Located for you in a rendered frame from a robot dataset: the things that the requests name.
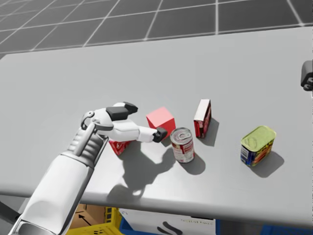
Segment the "yellow box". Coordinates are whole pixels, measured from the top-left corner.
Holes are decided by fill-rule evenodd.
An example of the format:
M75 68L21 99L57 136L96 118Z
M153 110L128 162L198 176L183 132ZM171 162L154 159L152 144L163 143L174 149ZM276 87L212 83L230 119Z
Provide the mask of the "yellow box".
M105 223L70 229L66 235L123 235L119 230L121 220L118 208L107 207Z

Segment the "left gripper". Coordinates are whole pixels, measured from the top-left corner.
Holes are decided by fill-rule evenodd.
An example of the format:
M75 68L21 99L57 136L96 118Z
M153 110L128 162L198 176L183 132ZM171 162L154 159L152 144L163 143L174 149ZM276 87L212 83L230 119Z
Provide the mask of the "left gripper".
M85 113L81 120L81 129L86 131L91 126L91 133L107 136L114 141L161 142L168 131L139 126L126 120L129 114L138 111L138 107L129 102L118 102L113 107Z

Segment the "brown box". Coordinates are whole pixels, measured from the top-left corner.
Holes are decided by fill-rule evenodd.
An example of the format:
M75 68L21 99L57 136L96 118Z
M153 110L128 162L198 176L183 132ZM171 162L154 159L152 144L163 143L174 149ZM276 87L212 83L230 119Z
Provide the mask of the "brown box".
M81 228L97 224L103 224L105 221L105 207L88 204L79 204L70 228Z

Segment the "pink cube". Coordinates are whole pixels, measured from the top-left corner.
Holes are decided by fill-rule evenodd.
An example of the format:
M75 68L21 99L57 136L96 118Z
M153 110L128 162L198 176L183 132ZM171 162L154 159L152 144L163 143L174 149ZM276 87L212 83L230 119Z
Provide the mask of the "pink cube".
M171 132L176 129L175 119L165 107L147 114L146 119L151 128L157 129L158 127L162 127L165 129L167 131L166 137L169 137Z

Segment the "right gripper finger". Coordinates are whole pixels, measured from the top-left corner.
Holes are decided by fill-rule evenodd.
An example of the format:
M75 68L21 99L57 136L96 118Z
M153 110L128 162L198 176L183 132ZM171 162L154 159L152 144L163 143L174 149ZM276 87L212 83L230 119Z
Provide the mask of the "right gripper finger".
M305 91L313 91L313 61L305 61L301 69L300 85Z

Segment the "white box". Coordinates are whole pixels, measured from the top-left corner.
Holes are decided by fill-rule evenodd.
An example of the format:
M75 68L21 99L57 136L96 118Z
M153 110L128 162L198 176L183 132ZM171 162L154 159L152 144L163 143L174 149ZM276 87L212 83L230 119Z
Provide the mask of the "white box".
M124 235L221 235L220 222L185 215L119 209Z

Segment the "green and blue rectangular can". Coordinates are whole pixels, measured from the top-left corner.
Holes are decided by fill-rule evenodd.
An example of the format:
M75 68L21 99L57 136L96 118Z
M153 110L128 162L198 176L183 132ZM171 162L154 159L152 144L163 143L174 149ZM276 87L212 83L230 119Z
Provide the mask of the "green and blue rectangular can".
M241 139L241 161L249 166L256 166L272 150L276 132L268 126L260 125Z

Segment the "red and white can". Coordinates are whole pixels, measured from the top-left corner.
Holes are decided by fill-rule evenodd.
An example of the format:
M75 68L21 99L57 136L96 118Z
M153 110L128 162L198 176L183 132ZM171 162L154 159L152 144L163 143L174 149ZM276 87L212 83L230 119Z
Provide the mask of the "red and white can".
M180 127L172 131L170 140L175 159L179 163L189 163L194 159L194 145L191 131Z

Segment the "red and white carton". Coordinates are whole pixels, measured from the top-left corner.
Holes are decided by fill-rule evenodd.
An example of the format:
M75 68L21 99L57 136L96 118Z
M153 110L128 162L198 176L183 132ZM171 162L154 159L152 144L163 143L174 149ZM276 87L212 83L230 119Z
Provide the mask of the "red and white carton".
M211 100L201 99L194 116L194 127L197 138L205 138L211 117Z

